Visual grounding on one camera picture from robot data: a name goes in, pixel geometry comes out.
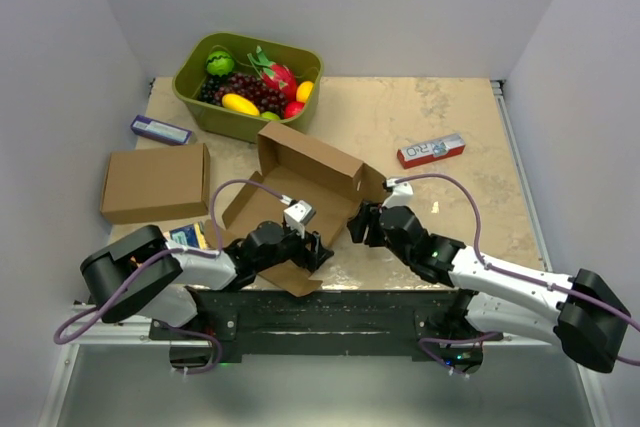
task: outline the black metal bar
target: black metal bar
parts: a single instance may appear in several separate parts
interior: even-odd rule
[[[212,330],[224,348],[224,362],[240,362],[243,355],[405,356],[431,360],[420,350],[423,337],[451,339],[478,335],[468,326],[442,331],[438,321],[456,304],[457,291],[319,291],[296,298],[279,291],[192,291],[200,315],[192,325]],[[185,337],[152,327],[152,340]],[[472,348],[434,352],[450,358]],[[188,349],[174,350],[185,358]],[[193,351],[200,357],[203,349]]]

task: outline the table surface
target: table surface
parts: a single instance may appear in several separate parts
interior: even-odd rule
[[[259,170],[255,145],[200,130],[174,95],[171,78],[154,82],[146,115],[193,130],[212,157],[211,191],[232,178]],[[542,270],[500,113],[486,79],[347,78],[322,79],[320,101],[307,132],[358,157],[388,177],[438,172],[451,175],[474,196],[482,215],[481,249],[488,255]],[[420,141],[459,133],[467,146],[462,155],[404,170],[396,151]],[[138,138],[136,149],[164,147]],[[475,231],[469,203],[443,180],[412,183],[411,208],[429,231],[470,244]],[[223,212],[239,187],[219,195]],[[163,231],[206,217],[156,222]],[[144,224],[116,225],[111,241]],[[335,256],[315,274],[323,289],[442,289],[425,284],[386,249],[353,245],[343,232],[333,245]],[[249,288],[275,288],[264,279]]]

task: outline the flat cardboard box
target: flat cardboard box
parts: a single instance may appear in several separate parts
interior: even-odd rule
[[[114,224],[206,215],[210,168],[204,144],[114,152],[100,212]]]
[[[385,177],[362,160],[278,122],[269,122],[258,133],[257,148],[260,172],[254,172],[251,180],[311,204],[316,215],[307,228],[319,232],[327,247],[335,242],[363,199],[381,202],[388,195],[382,185]],[[266,220],[282,223],[283,209],[272,195],[245,185],[222,214],[224,227],[232,234],[228,238],[246,237]],[[210,245],[216,245],[213,236],[211,226],[205,225]],[[320,286],[321,282],[310,280],[309,275],[293,262],[261,273],[298,296]]]

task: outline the small purple package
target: small purple package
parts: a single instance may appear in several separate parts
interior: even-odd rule
[[[131,122],[131,130],[141,137],[169,145],[186,145],[195,142],[196,139],[190,130],[153,120],[144,115],[136,115],[136,118]]]

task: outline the green plastic basket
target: green plastic basket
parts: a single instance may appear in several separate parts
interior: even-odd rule
[[[307,130],[318,106],[320,78],[324,71],[322,59],[308,50],[228,32],[211,34],[202,39],[173,78],[173,92],[184,102],[202,130],[255,142],[256,134],[270,122],[262,117],[241,114],[197,100],[207,78],[205,63],[211,52],[224,50],[233,57],[235,72],[255,74],[247,54],[255,53],[258,45],[269,59],[289,67],[296,75],[298,85],[306,80],[314,83],[304,109],[295,117],[279,121],[302,132]]]

